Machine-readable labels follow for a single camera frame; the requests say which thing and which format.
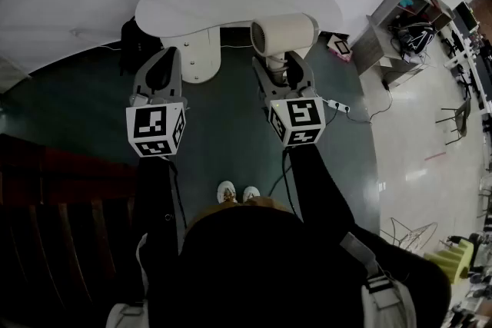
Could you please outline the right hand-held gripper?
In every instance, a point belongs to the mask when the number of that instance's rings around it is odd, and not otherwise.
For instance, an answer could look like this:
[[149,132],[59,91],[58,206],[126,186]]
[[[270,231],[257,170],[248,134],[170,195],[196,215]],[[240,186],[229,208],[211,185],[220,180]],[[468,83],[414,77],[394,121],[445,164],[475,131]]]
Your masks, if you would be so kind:
[[284,66],[269,68],[260,56],[252,58],[267,122],[283,147],[315,144],[326,128],[326,119],[324,102],[313,89],[313,71],[295,51],[286,52],[285,60],[287,70]]

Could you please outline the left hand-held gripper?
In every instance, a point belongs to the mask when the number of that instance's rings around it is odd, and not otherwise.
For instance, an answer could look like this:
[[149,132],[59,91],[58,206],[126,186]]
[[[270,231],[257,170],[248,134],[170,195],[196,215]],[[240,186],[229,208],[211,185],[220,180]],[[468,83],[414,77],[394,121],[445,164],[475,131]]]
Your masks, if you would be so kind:
[[187,99],[169,101],[147,96],[180,96],[181,80],[181,52],[176,47],[162,49],[138,69],[135,94],[130,96],[130,106],[126,108],[126,124],[128,142],[139,157],[178,153],[186,126]]

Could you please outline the cream hair dryer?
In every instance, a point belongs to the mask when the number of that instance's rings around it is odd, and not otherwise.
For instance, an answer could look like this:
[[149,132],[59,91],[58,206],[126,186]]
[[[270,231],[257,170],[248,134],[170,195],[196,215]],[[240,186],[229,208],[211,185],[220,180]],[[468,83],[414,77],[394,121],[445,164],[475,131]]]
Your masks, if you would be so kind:
[[283,84],[288,62],[285,54],[311,47],[317,41],[319,26],[304,13],[274,15],[253,20],[250,33],[254,50],[265,58],[273,81]]

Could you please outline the person's right forearm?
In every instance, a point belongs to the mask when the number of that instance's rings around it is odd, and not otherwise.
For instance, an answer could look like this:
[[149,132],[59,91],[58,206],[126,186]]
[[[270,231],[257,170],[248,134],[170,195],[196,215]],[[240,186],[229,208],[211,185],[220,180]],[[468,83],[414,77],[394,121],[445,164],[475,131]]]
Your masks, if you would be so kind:
[[347,201],[326,168],[316,145],[288,150],[304,224],[318,238],[339,244],[355,225]]

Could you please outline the person's left forearm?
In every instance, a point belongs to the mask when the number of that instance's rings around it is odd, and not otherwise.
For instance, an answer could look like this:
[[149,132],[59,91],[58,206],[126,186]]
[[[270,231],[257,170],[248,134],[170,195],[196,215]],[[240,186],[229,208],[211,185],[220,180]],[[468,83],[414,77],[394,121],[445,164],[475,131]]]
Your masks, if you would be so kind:
[[153,252],[172,257],[178,255],[178,231],[168,161],[159,157],[140,159],[132,223],[138,235],[148,235]]

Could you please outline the white power strip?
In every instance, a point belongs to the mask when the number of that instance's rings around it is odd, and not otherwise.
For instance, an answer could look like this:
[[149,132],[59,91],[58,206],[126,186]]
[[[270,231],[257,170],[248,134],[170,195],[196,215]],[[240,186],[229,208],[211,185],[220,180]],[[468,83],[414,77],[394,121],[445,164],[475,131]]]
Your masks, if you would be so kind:
[[344,112],[345,114],[348,114],[351,110],[350,106],[347,106],[345,104],[340,103],[339,101],[335,101],[333,99],[324,99],[323,102],[329,107],[333,108],[334,110]]

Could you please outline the pink box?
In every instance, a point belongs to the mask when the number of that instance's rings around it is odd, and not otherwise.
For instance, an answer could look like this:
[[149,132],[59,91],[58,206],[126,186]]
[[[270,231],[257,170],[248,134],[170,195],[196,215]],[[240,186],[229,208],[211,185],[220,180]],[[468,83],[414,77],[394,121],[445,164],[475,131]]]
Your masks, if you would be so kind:
[[352,57],[352,50],[349,47],[347,41],[340,35],[332,34],[327,42],[328,50],[339,59],[349,62]]

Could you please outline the grey open shelf cabinet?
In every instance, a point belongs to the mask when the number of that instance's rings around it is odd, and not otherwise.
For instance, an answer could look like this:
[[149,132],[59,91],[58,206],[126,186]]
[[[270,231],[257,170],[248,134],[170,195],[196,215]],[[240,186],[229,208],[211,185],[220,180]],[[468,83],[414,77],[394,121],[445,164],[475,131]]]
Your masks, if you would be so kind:
[[378,66],[388,84],[396,84],[404,75],[417,74],[425,64],[427,48],[419,55],[401,52],[391,28],[429,22],[438,33],[454,19],[453,10],[441,0],[383,0],[367,16],[367,28],[351,46],[358,74]]

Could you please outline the person's right white shoe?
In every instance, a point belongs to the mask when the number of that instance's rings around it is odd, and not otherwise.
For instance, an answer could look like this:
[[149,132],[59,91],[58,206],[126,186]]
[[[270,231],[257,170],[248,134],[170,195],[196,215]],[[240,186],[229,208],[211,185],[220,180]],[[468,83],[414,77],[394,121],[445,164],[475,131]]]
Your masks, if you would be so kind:
[[260,196],[260,191],[256,187],[249,186],[244,189],[242,202],[248,205],[256,205]]

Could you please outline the person's white shoe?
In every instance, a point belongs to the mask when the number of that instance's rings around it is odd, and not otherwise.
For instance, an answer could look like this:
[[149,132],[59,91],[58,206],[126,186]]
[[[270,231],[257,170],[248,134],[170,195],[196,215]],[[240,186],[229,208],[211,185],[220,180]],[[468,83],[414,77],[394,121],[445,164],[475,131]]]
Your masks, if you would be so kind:
[[244,189],[242,202],[248,205],[256,205],[260,196],[260,191],[256,187],[249,186]]
[[217,199],[219,204],[226,202],[237,203],[236,190],[230,181],[222,181],[218,185]]

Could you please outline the person's left white shoe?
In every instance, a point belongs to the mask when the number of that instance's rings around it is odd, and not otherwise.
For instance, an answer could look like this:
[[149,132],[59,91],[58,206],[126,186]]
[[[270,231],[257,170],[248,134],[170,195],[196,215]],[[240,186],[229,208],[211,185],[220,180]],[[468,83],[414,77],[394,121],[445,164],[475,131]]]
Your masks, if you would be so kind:
[[222,181],[218,185],[217,199],[219,204],[226,202],[237,203],[236,190],[230,181]]

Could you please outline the person's yellow trousers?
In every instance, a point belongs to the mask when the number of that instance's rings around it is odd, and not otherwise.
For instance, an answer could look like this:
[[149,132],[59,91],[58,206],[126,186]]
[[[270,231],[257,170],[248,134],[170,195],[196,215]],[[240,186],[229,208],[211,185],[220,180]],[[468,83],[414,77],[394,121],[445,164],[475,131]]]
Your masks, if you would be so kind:
[[188,225],[188,230],[190,230],[199,220],[204,219],[207,216],[215,214],[225,209],[232,207],[267,207],[275,210],[284,211],[290,213],[290,211],[281,203],[269,197],[254,196],[243,203],[237,203],[232,201],[226,201],[214,206],[207,207],[201,213],[199,213]]

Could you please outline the black bag in cabinet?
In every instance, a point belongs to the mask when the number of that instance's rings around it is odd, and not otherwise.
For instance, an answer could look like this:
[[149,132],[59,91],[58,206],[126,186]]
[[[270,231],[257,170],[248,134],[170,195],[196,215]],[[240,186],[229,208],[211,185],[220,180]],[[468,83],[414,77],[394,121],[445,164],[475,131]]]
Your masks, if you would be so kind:
[[437,34],[434,26],[429,22],[415,22],[392,27],[391,31],[398,40],[401,52],[416,55],[423,52]]

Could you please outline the dark wooden furniture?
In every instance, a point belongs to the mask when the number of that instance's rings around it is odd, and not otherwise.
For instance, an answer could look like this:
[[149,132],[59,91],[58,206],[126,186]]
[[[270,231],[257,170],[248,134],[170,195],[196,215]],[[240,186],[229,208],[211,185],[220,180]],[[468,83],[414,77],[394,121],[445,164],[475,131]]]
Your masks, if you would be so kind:
[[140,297],[136,170],[0,135],[0,318],[103,328]]

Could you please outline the dark metal chair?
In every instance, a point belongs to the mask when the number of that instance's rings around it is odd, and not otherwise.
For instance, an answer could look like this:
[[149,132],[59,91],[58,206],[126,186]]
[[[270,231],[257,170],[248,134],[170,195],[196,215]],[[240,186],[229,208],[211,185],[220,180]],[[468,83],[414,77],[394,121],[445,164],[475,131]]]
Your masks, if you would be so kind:
[[456,132],[457,137],[447,142],[445,145],[453,144],[461,140],[467,135],[467,121],[471,112],[471,99],[467,98],[459,108],[441,108],[442,111],[452,111],[453,115],[448,118],[440,119],[435,124],[440,124],[446,121],[453,121],[455,123],[455,129],[451,133]]

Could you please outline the white office desk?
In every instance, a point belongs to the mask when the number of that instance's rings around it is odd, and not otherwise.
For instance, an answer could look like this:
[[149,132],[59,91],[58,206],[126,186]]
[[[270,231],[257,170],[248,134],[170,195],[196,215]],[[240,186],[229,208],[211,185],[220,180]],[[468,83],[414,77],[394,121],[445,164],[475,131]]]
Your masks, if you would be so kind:
[[444,67],[452,69],[458,64],[467,63],[467,70],[472,73],[477,85],[477,90],[480,92],[480,98],[484,107],[480,110],[481,114],[489,114],[492,116],[492,77],[480,56],[478,50],[472,47],[472,41],[469,36],[466,36],[460,30],[462,24],[460,19],[456,17],[449,24],[449,29],[457,36],[463,50],[457,49],[455,55],[444,63]]

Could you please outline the black monitor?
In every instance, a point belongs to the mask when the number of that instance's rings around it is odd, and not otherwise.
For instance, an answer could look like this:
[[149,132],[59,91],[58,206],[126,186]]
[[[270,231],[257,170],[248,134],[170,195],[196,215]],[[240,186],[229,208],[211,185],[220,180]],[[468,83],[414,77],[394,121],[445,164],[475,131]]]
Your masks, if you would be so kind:
[[454,9],[454,14],[461,20],[466,31],[473,31],[478,26],[473,10],[466,2],[459,3]]

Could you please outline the person's black torso clothing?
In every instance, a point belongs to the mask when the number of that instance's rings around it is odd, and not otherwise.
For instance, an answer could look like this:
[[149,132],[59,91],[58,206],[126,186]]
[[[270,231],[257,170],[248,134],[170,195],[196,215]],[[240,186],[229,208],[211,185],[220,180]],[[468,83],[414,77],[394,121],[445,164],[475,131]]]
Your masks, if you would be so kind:
[[334,244],[267,207],[199,220],[176,257],[146,247],[151,328],[440,328],[450,304],[435,263],[356,224]]

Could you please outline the green foam block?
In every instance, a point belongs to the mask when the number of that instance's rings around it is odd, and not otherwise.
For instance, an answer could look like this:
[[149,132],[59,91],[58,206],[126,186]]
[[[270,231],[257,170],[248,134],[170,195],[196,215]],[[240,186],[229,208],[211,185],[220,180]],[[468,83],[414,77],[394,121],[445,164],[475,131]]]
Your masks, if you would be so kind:
[[458,245],[435,253],[424,253],[424,259],[438,265],[450,283],[456,284],[467,278],[473,253],[474,245],[468,240],[460,240]]

